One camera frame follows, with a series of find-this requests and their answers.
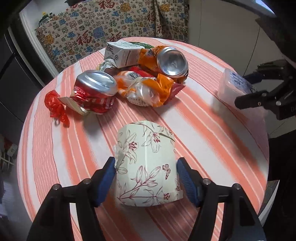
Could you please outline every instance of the striped tablecloth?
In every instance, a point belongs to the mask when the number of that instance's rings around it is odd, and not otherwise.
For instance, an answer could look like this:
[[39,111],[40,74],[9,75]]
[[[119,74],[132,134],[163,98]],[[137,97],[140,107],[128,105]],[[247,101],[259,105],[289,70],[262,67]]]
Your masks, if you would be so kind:
[[[95,69],[103,61],[104,49],[71,65],[53,79],[35,98],[20,140],[17,169],[20,192],[33,220],[51,186],[76,185],[102,168],[113,156],[117,131],[125,124],[149,120],[170,129],[176,151],[203,177],[216,184],[240,183],[258,212],[268,175],[268,139],[265,124],[253,123],[217,99],[219,79],[225,68],[214,55],[198,47],[164,39],[132,37],[127,41],[153,46],[171,45],[182,51],[189,63],[186,87],[168,105],[138,107],[118,99],[104,115],[82,117],[69,111],[70,127],[58,125],[44,105],[45,94],[55,89],[69,96],[76,76]],[[111,189],[96,209],[106,240],[187,240],[198,210],[183,198],[149,208],[120,207]],[[75,204],[71,220],[76,240],[82,240]],[[212,240],[218,240],[223,205]]]

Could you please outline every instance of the label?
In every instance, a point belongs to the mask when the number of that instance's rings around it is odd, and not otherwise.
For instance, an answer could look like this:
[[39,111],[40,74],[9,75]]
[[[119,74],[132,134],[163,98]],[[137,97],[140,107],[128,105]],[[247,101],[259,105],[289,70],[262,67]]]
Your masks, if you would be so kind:
[[255,93],[257,91],[256,88],[253,87],[247,80],[232,71],[230,71],[229,82],[246,94]]

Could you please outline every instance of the red chinese character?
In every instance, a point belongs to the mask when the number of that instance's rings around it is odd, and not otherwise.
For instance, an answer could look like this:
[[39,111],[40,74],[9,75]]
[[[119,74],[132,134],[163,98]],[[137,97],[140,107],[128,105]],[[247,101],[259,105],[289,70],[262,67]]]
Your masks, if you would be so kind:
[[159,32],[159,33],[161,32],[161,25],[157,26],[157,32]]
[[121,39],[121,32],[119,32],[118,34],[116,34],[116,36],[114,36],[114,34],[112,34],[111,38],[110,38],[110,42],[116,42],[119,39]]
[[111,0],[100,0],[99,2],[100,8],[106,9],[106,8],[113,8],[115,3],[111,2]]
[[76,42],[78,42],[78,45],[82,45],[83,46],[83,43],[89,44],[91,42],[92,37],[91,36],[88,37],[88,33],[87,32],[88,32],[88,30],[86,30],[82,34],[82,36],[80,36],[80,34],[78,34],[78,37],[76,39]]

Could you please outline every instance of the screw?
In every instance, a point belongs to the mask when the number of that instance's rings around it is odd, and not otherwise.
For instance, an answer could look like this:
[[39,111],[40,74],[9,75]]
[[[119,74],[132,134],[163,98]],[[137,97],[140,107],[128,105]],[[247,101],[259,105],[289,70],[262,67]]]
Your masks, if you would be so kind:
[[54,185],[52,186],[52,189],[53,189],[53,190],[58,190],[58,189],[59,189],[59,184],[54,184]]
[[237,190],[239,190],[239,189],[242,188],[242,186],[241,186],[240,184],[238,184],[238,183],[233,184],[233,186],[234,186],[234,188],[237,189]]
[[203,182],[205,185],[209,185],[209,184],[211,183],[211,180],[208,179],[208,178],[204,178],[204,179],[202,180],[202,182]]
[[91,179],[90,178],[86,178],[83,180],[84,184],[90,184],[91,183]]

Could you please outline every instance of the clear plastic container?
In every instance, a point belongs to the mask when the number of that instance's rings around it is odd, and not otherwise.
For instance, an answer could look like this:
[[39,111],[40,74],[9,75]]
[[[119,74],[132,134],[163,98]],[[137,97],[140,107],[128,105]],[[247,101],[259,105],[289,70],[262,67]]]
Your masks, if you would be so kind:
[[230,69],[225,69],[218,88],[220,100],[235,107],[234,100],[236,97],[254,92],[256,92],[256,89],[243,77]]
[[219,82],[218,98],[240,111],[248,119],[264,118],[266,110],[263,107],[240,110],[234,104],[238,96],[254,93],[256,91],[256,88],[243,77],[230,69],[225,69]]

